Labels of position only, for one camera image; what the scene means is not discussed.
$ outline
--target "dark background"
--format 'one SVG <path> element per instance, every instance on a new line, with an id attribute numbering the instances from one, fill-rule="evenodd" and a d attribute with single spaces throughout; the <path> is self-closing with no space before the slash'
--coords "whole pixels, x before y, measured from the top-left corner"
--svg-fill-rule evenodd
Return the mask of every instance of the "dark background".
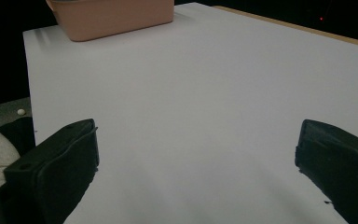
<path id="1" fill-rule="evenodd" d="M 176 5 L 194 1 L 175 0 Z M 358 39 L 358 0 L 200 0 Z M 56 21 L 45 0 L 0 0 L 0 104 L 29 96 L 22 32 Z"/>

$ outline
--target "white table surface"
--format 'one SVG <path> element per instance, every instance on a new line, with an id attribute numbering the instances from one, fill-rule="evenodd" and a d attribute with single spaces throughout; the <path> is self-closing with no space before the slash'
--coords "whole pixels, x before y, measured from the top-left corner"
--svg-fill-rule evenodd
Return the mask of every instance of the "white table surface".
<path id="1" fill-rule="evenodd" d="M 95 119 L 65 223 L 346 223 L 295 167 L 301 122 L 358 136 L 358 46 L 199 4 L 88 42 L 23 34 L 36 143 Z"/>

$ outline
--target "small white object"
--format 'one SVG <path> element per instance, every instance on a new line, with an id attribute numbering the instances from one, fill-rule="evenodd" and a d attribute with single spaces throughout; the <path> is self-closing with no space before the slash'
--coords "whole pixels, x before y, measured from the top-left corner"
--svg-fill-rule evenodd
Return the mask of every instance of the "small white object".
<path id="1" fill-rule="evenodd" d="M 23 115 L 26 114 L 26 112 L 25 112 L 24 109 L 19 109 L 19 110 L 17 111 L 17 114 L 20 115 L 20 116 L 23 116 Z"/>

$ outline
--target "plastic bin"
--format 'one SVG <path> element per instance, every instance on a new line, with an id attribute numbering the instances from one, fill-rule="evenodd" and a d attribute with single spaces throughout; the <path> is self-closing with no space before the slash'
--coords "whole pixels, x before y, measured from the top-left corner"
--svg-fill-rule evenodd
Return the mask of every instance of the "plastic bin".
<path id="1" fill-rule="evenodd" d="M 87 41 L 173 21 L 173 0 L 47 0 L 72 41 Z"/>

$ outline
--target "table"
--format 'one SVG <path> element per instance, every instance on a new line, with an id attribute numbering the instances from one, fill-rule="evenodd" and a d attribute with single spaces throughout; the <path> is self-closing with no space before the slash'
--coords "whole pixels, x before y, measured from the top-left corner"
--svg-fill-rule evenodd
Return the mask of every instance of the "table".
<path id="1" fill-rule="evenodd" d="M 304 119 L 358 136 L 358 45 L 196 3 L 88 42 L 23 36 L 36 143 L 99 127 L 65 223 L 345 223 L 294 160 Z"/>
<path id="2" fill-rule="evenodd" d="M 306 31 L 306 32 L 316 34 L 316 35 L 327 36 L 327 37 L 330 37 L 330 38 L 334 38 L 334 39 L 337 39 L 337 40 L 341 40 L 341 41 L 345 41 L 345 42 L 348 42 L 348 43 L 358 45 L 358 39 L 350 38 L 350 37 L 347 37 L 347 36 L 335 35 L 335 34 L 332 34 L 332 33 L 328 33 L 328 32 L 325 32 L 325 31 L 320 31 L 320 30 L 315 30 L 315 29 L 312 29 L 312 28 L 309 28 L 309 27 L 300 26 L 300 25 L 293 24 L 293 23 L 286 22 L 286 21 L 278 21 L 278 20 L 274 20 L 272 18 L 255 15 L 255 14 L 252 14 L 252 13 L 249 13 L 249 12 L 239 11 L 237 9 L 233 9 L 233 8 L 229 8 L 229 7 L 222 7 L 222 6 L 214 6 L 214 7 L 222 9 L 222 10 L 225 10 L 225 11 L 233 12 L 233 13 L 236 13 L 236 14 L 240 14 L 240 15 L 243 15 L 243 16 L 246 16 L 246 17 L 251 17 L 251 18 L 254 18 L 254 19 L 258 19 L 258 20 L 261 20 L 261 21 L 268 21 L 268 22 L 272 22 L 272 23 L 279 24 L 279 25 L 282 25 L 282 26 L 295 28 L 297 30 Z"/>

